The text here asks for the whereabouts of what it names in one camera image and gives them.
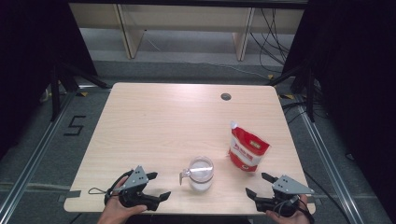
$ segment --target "human hand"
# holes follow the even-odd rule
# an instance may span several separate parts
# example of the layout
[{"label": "human hand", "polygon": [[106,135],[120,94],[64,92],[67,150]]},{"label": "human hand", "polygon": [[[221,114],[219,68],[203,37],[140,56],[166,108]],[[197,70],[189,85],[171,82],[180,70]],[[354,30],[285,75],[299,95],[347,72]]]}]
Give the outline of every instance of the human hand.
[{"label": "human hand", "polygon": [[[301,194],[299,207],[303,210],[306,210],[306,204],[308,202],[308,198],[306,195]],[[270,217],[273,221],[278,224],[309,224],[308,217],[301,211],[297,210],[291,217],[282,217],[278,213],[274,211],[265,211],[265,215]]]},{"label": "human hand", "polygon": [[[128,176],[117,183],[115,189],[120,188],[126,181]],[[148,208],[145,205],[137,205],[135,207],[124,207],[119,200],[119,197],[113,192],[108,199],[102,215],[99,217],[98,224],[123,224],[126,220],[136,214],[146,211]]]}]

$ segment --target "red and white bag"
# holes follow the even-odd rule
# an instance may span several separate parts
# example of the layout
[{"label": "red and white bag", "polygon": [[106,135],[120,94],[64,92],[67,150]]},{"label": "red and white bag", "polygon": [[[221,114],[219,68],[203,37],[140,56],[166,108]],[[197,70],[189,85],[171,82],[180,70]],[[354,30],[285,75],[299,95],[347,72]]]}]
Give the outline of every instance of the red and white bag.
[{"label": "red and white bag", "polygon": [[231,161],[243,171],[255,172],[269,144],[253,133],[231,123],[232,137],[230,144]]}]

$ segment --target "wooden table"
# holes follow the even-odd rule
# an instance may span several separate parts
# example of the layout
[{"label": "wooden table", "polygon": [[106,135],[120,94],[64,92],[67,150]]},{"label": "wooden table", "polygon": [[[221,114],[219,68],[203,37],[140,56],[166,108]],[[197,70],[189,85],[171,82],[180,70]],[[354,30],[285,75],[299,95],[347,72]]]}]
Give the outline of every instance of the wooden table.
[{"label": "wooden table", "polygon": [[[231,100],[221,99],[223,93]],[[232,120],[271,145],[256,173],[239,170],[228,156]],[[213,185],[204,193],[192,191],[187,179],[179,185],[178,174],[196,156],[209,157],[215,166]],[[146,194],[172,191],[155,214],[262,214],[245,192],[274,195],[262,172],[286,174],[306,185],[276,91],[268,86],[117,83],[71,188],[81,195],[67,199],[65,210],[102,212],[104,195],[88,190],[108,189],[137,165],[158,172]],[[309,208],[315,212],[313,204]]]}]

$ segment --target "gray floor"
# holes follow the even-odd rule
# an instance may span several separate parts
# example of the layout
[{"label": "gray floor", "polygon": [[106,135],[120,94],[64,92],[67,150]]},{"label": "gray floor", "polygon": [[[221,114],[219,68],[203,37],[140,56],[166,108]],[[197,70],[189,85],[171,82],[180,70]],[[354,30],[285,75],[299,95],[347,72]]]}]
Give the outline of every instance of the gray floor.
[{"label": "gray floor", "polygon": [[[269,74],[260,64],[260,50],[249,39],[245,60],[238,62],[234,54],[233,39],[226,33],[196,33],[147,31],[140,49],[133,60],[126,54],[116,30],[81,30],[100,78],[107,83],[117,81],[130,82],[180,82],[180,83],[227,83],[264,85]],[[280,42],[289,47],[292,35],[280,35]],[[280,59],[276,49],[272,52]],[[262,63],[271,69],[280,71],[281,65],[262,55]],[[276,86],[280,95],[289,94],[289,79]],[[90,83],[80,80],[81,85]],[[94,127],[105,105],[109,91],[85,89],[85,97],[71,96],[70,105],[64,111],[56,132],[49,141],[45,154],[34,169],[34,174],[21,196],[21,200],[8,223],[67,223],[77,214],[67,213],[63,209],[64,195],[73,183],[74,176],[89,144]],[[294,103],[294,99],[280,99],[282,105]],[[337,195],[328,172],[318,154],[318,147],[304,123],[303,108],[294,107],[285,114],[290,123],[290,132],[298,150],[304,169],[325,188],[334,199]],[[315,105],[316,126],[328,149],[337,171],[343,178],[347,190],[351,193],[364,223],[391,223],[378,199],[373,194],[359,167],[345,157],[345,148],[331,120],[321,104]],[[29,124],[18,145],[12,148],[0,163],[0,199],[3,201],[10,188],[23,172],[25,164],[37,150],[41,137],[50,125],[51,103],[44,102]],[[74,116],[75,123],[83,125],[80,135],[65,136],[74,133],[69,123]],[[311,179],[309,187],[316,191],[317,211],[314,218],[317,223],[347,223]],[[99,214],[83,214],[75,223],[95,223]],[[250,217],[254,223],[272,223],[265,216]]]}]

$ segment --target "clear plastic cup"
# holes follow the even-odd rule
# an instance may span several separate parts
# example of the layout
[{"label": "clear plastic cup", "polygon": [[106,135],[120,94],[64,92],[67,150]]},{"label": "clear plastic cup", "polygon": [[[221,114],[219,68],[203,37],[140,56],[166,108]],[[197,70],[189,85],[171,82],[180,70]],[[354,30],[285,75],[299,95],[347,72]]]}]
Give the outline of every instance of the clear plastic cup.
[{"label": "clear plastic cup", "polygon": [[212,186],[214,168],[212,160],[208,157],[196,157],[190,162],[189,168],[183,169],[183,172],[180,173],[180,185],[182,178],[189,177],[189,183],[192,189],[206,191]]}]

